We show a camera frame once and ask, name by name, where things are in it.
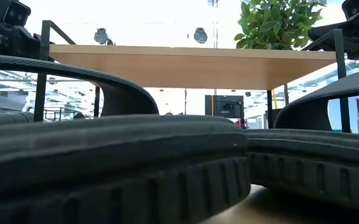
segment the black monitor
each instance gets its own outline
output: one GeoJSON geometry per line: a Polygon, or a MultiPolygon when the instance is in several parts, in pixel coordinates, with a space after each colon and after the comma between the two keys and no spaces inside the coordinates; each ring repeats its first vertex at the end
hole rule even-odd
{"type": "Polygon", "coordinates": [[[205,95],[205,115],[244,119],[243,96],[205,95]]]}

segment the green plant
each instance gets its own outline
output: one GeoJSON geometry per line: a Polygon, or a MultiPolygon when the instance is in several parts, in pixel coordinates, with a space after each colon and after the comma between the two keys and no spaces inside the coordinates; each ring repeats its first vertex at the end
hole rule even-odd
{"type": "Polygon", "coordinates": [[[322,19],[316,6],[306,0],[249,0],[241,3],[243,33],[237,34],[237,49],[292,50],[308,44],[308,30],[322,19]]]}

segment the potted plant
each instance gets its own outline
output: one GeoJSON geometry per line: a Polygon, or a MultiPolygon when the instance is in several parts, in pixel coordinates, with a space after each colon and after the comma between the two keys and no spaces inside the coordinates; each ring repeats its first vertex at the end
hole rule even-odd
{"type": "MultiPolygon", "coordinates": [[[[249,0],[241,3],[243,33],[237,34],[237,49],[292,50],[308,44],[308,30],[322,19],[319,2],[306,0],[249,0]]],[[[284,97],[288,104],[287,84],[284,97]]]]}

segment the black metal frame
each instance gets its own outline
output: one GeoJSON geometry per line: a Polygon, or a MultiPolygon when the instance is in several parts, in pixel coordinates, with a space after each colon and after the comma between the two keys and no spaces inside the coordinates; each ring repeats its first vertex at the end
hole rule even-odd
{"type": "MultiPolygon", "coordinates": [[[[343,34],[341,29],[333,29],[330,32],[326,33],[319,39],[313,41],[307,47],[302,50],[318,50],[317,47],[323,41],[334,37],[335,43],[335,58],[337,61],[337,71],[338,79],[344,78],[347,76],[347,69],[345,67],[345,50],[343,46],[343,34]]],[[[341,111],[341,125],[342,132],[351,133],[350,127],[350,117],[349,117],[349,105],[348,98],[340,99],[340,111],[341,111]]],[[[268,127],[273,128],[273,108],[272,108],[272,91],[268,90],[268,127]]]]}
{"type": "MultiPolygon", "coordinates": [[[[42,31],[40,40],[40,60],[48,60],[50,48],[50,30],[53,29],[59,36],[66,40],[69,44],[76,44],[71,38],[68,37],[54,22],[42,21],[42,31]]],[[[44,105],[45,105],[45,91],[47,86],[47,74],[39,73],[37,77],[37,90],[35,93],[35,106],[34,106],[34,121],[44,120],[44,105]]],[[[100,87],[95,87],[95,103],[94,103],[94,116],[99,117],[99,99],[100,87]]]]}

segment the wooden table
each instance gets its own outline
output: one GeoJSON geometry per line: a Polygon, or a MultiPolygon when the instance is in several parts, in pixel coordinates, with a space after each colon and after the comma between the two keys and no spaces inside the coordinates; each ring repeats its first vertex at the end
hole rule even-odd
{"type": "Polygon", "coordinates": [[[273,90],[335,63],[335,52],[54,45],[60,63],[132,80],[143,87],[273,90]]]}
{"type": "Polygon", "coordinates": [[[359,211],[253,185],[246,200],[201,224],[359,223],[359,211]]]}

